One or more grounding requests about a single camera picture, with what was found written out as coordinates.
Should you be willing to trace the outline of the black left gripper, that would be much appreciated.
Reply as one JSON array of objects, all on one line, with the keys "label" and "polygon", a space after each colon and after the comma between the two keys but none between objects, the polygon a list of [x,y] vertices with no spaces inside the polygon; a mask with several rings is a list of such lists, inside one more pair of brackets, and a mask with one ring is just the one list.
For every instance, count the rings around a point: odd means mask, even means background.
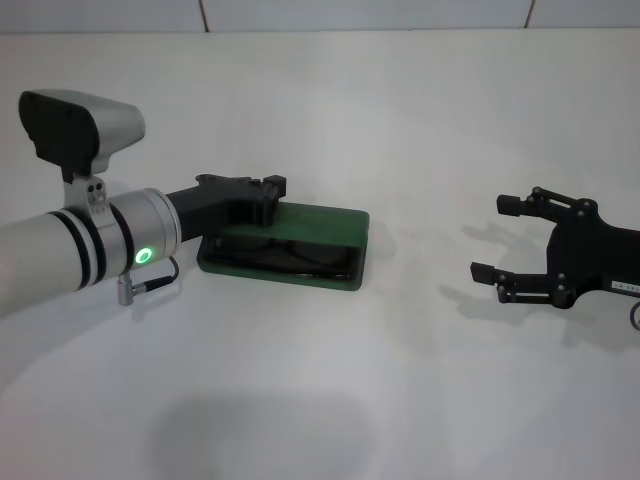
[{"label": "black left gripper", "polygon": [[211,235],[228,226],[268,227],[279,200],[286,195],[286,178],[263,179],[201,174],[194,187],[168,193],[181,228],[181,241]]}]

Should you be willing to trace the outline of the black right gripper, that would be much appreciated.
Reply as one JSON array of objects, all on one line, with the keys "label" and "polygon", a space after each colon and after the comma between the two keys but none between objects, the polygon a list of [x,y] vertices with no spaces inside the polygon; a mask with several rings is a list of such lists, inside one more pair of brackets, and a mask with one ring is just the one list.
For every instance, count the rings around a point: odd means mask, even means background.
[{"label": "black right gripper", "polygon": [[499,195],[501,215],[555,223],[546,248],[547,273],[518,274],[472,262],[472,279],[495,286],[500,303],[568,309],[591,291],[639,295],[639,232],[602,219],[596,201],[534,187],[525,198]]}]

